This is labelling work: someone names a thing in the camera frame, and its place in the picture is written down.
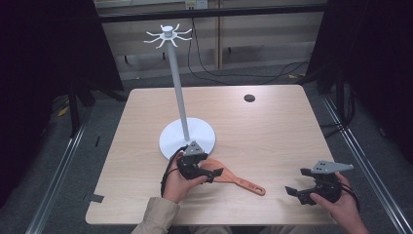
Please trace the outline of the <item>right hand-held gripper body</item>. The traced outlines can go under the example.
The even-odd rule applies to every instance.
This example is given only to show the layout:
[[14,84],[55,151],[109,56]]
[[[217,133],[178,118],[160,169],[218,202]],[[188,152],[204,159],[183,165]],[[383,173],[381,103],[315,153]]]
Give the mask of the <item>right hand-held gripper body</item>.
[[306,189],[308,193],[300,197],[302,205],[314,205],[316,202],[310,197],[311,193],[317,193],[331,203],[337,202],[341,197],[342,185],[336,173],[352,170],[352,164],[343,164],[319,160],[312,168],[315,187]]

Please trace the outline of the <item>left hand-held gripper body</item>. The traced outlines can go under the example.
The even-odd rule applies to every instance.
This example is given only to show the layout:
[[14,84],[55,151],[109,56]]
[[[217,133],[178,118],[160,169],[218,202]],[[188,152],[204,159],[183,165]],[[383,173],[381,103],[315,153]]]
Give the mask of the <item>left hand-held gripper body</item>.
[[193,156],[205,152],[195,141],[179,148],[177,152],[182,154],[182,156],[177,159],[176,164],[180,173],[186,179],[193,179],[202,176],[200,174],[200,162],[194,162]]

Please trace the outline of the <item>white hook rack stand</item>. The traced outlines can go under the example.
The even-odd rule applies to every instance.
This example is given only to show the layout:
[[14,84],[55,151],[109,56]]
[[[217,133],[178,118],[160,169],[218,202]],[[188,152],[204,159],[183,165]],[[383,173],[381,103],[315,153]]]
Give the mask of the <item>white hook rack stand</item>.
[[169,123],[160,134],[159,148],[163,156],[167,159],[172,156],[177,148],[190,145],[193,141],[195,141],[205,153],[211,153],[216,143],[215,131],[208,122],[199,118],[188,117],[186,114],[175,53],[175,49],[177,48],[175,39],[190,41],[190,38],[184,38],[184,35],[191,32],[191,29],[179,31],[178,28],[179,24],[176,26],[161,25],[161,31],[159,33],[147,31],[148,35],[154,37],[151,43],[159,41],[160,45],[158,49],[163,46],[166,46],[168,49],[169,67],[179,112],[179,118]]

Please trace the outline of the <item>orange wooden spatula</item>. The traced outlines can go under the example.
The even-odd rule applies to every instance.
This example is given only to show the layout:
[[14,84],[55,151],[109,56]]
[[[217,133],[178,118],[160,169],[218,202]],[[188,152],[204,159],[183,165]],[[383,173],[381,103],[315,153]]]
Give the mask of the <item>orange wooden spatula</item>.
[[217,176],[214,179],[214,182],[221,182],[221,183],[234,183],[239,187],[248,190],[256,195],[264,196],[266,194],[266,190],[253,182],[250,182],[244,178],[240,178],[234,175],[223,163],[214,160],[214,159],[207,159],[202,162],[201,168],[209,171],[214,170],[221,170],[222,173],[220,176]]

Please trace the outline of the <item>person's left hand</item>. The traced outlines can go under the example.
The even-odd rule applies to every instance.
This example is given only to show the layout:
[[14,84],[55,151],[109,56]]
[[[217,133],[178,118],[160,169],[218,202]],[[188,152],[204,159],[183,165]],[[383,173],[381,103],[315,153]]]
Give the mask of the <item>person's left hand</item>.
[[162,195],[164,199],[170,200],[175,204],[182,201],[193,187],[207,180],[205,175],[193,179],[186,179],[177,167],[177,160],[180,159],[182,155],[183,152],[180,151],[171,161],[170,168],[167,172],[164,193]]

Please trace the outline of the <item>person's right hand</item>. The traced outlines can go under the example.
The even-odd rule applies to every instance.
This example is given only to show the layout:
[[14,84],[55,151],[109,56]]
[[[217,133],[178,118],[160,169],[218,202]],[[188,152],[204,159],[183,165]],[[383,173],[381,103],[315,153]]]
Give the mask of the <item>person's right hand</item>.
[[352,229],[356,229],[361,224],[357,203],[349,193],[343,192],[335,203],[329,202],[317,193],[311,193],[310,197],[318,205],[328,210],[333,219],[347,232],[351,232]]

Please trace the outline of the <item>black curtain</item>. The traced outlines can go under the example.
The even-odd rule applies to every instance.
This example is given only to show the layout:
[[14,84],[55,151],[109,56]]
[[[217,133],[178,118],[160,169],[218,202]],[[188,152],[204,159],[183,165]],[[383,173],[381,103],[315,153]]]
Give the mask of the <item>black curtain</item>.
[[413,164],[413,0],[327,0],[307,74],[342,75]]
[[19,185],[52,102],[123,84],[94,0],[0,0],[0,208]]

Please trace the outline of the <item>black metal stand leg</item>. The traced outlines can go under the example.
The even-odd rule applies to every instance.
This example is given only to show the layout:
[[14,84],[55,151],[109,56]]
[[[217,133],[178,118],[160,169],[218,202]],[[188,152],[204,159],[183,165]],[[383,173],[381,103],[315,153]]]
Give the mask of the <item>black metal stand leg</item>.
[[75,90],[74,82],[69,83],[68,89],[68,100],[69,100],[69,109],[70,109],[70,118],[71,118],[71,137],[75,137],[77,132],[80,129],[80,118],[77,104],[77,95]]

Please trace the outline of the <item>black horizontal bar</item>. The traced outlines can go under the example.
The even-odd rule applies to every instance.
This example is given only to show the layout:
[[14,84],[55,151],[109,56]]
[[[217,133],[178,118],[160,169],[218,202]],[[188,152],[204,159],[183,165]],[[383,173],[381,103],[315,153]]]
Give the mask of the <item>black horizontal bar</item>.
[[224,8],[209,10],[182,10],[142,14],[109,14],[100,15],[96,19],[101,23],[110,22],[128,22],[144,20],[179,20],[179,19],[197,19],[197,18],[215,18],[215,17],[237,17],[237,16],[255,16],[255,15],[278,15],[278,14],[299,14],[299,13],[317,13],[323,12],[327,4],[309,4],[309,5],[286,5],[270,7],[250,7],[250,8]]

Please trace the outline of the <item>metal floor rail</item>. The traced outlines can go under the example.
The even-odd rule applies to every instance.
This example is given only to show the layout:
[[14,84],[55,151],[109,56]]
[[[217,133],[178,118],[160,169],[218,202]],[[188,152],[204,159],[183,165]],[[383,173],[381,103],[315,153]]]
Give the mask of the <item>metal floor rail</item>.
[[69,143],[64,151],[64,154],[58,164],[53,179],[43,196],[41,204],[36,210],[34,217],[31,219],[25,234],[42,234],[46,222],[50,216],[53,206],[56,202],[57,194],[66,177],[71,161],[78,149],[78,145],[83,137],[86,124],[82,124],[75,132],[74,136],[69,140]]
[[349,127],[345,127],[341,122],[337,107],[333,100],[330,97],[323,97],[322,99],[334,123],[339,125],[339,131],[343,139],[348,144],[360,169],[368,180],[372,190],[376,194],[388,217],[392,221],[398,234],[413,234],[413,226],[409,223],[401,207],[371,165],[368,157],[358,143],[357,138],[354,136],[351,129]]

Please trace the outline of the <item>wooden upright post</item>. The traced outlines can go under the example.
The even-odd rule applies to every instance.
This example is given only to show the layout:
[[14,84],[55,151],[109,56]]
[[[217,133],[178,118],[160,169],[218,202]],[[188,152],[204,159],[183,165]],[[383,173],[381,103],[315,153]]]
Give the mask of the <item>wooden upright post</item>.
[[[221,0],[215,0],[215,10],[221,9]],[[215,17],[215,67],[222,68],[222,45],[221,45],[221,17]]]

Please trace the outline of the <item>white wall socket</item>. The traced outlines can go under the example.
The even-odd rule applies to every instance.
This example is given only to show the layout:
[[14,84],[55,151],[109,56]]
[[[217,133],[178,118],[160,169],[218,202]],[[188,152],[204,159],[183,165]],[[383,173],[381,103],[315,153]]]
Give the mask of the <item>white wall socket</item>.
[[187,10],[205,10],[208,8],[207,0],[185,0]]

